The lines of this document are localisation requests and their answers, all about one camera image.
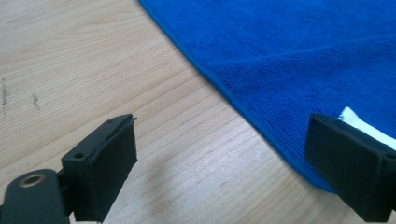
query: wood grain surface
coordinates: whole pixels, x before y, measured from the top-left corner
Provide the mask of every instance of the wood grain surface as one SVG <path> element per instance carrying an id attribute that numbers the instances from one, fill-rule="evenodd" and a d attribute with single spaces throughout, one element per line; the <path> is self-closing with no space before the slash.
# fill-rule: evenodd
<path id="1" fill-rule="evenodd" d="M 133 113 L 139 161 L 105 223 L 363 223 L 294 173 L 135 0 L 0 1 L 0 82 L 1 201 Z"/>

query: black mounting bracket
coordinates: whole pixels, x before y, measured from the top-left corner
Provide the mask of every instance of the black mounting bracket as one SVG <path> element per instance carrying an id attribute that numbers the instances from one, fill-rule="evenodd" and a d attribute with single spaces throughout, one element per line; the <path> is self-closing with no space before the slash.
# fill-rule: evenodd
<path id="1" fill-rule="evenodd" d="M 0 206 L 1 224 L 103 222 L 137 162 L 134 117 L 109 119 L 62 157 L 63 169 L 13 180 Z"/>

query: scratch mark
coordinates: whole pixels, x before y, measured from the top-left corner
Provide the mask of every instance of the scratch mark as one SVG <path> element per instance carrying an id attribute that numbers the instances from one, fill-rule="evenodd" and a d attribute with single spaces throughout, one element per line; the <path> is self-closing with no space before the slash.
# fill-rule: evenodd
<path id="1" fill-rule="evenodd" d="M 35 92 L 33 92 L 33 105 L 35 106 L 35 110 L 40 110 L 40 106 L 38 105 L 38 97 Z"/>
<path id="2" fill-rule="evenodd" d="M 3 82 L 3 84 L 2 84 L 2 99 L 3 99 L 3 103 L 2 103 L 2 106 L 3 106 L 3 115 L 4 115 L 4 118 L 7 116 L 7 114 L 6 114 L 6 104 L 7 104 L 7 98 L 8 98 L 8 96 L 9 96 L 9 92 L 8 92 L 8 90 L 7 90 L 7 87 L 6 87 L 6 78 L 5 77 L 3 77 L 2 79 L 2 82 Z"/>

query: blue microfiber cloth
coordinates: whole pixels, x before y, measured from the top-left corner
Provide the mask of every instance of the blue microfiber cloth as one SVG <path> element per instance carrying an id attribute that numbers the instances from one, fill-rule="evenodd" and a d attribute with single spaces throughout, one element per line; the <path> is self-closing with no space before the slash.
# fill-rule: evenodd
<path id="1" fill-rule="evenodd" d="M 337 117 L 350 106 L 396 137 L 396 1 L 140 2 L 202 75 L 315 186 L 332 191 L 304 159 L 311 113 Z"/>

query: black plastic jaw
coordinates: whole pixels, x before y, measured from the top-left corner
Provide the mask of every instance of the black plastic jaw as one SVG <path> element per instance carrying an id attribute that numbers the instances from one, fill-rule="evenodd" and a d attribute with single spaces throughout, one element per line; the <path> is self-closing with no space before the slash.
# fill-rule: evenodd
<path id="1" fill-rule="evenodd" d="M 103 222 L 137 162 L 132 115 L 110 119 L 62 157 L 56 174 L 38 170 L 11 182 L 1 224 Z"/>
<path id="2" fill-rule="evenodd" d="M 339 119 L 311 115 L 305 158 L 367 222 L 395 207 L 396 151 Z"/>

